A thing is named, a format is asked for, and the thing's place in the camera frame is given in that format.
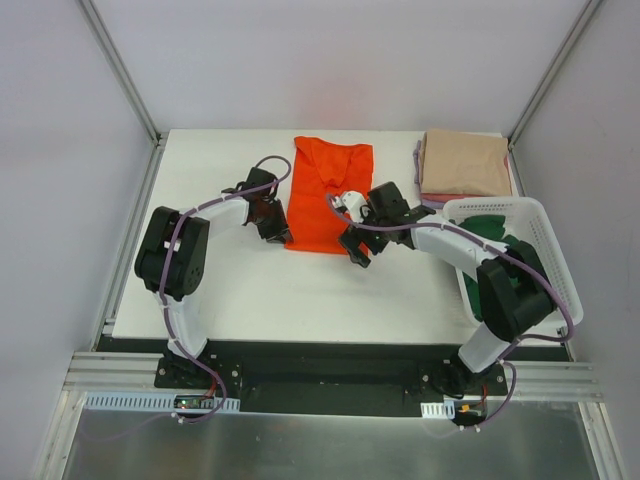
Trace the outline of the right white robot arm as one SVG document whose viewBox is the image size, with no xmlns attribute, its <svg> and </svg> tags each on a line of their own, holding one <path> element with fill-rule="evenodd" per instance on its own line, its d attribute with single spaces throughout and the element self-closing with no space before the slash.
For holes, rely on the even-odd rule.
<svg viewBox="0 0 640 480">
<path fill-rule="evenodd" d="M 412 207 L 393 182 L 363 195 L 327 197 L 348 225 L 338 242 L 350 260 L 366 268 L 388 244 L 437 257 L 478 287 L 482 322 L 452 358 L 429 376 L 439 393 L 461 398 L 481 388 L 495 363 L 559 307 L 535 248 L 527 242 L 489 240 L 425 206 Z"/>
</svg>

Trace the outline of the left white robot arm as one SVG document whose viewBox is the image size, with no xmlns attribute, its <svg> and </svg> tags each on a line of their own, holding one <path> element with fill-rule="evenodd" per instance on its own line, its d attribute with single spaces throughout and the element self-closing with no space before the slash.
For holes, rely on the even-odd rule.
<svg viewBox="0 0 640 480">
<path fill-rule="evenodd" d="M 181 212 L 166 206 L 151 215 L 134 273 L 159 304 L 168 333 L 168 350 L 181 357 L 176 375 L 188 388 L 204 387 L 210 363 L 201 358 L 207 345 L 196 295 L 205 276 L 209 241 L 235 227 L 253 224 L 259 237 L 275 244 L 292 239 L 282 202 L 282 180 L 253 167 L 248 177 L 220 196 Z"/>
</svg>

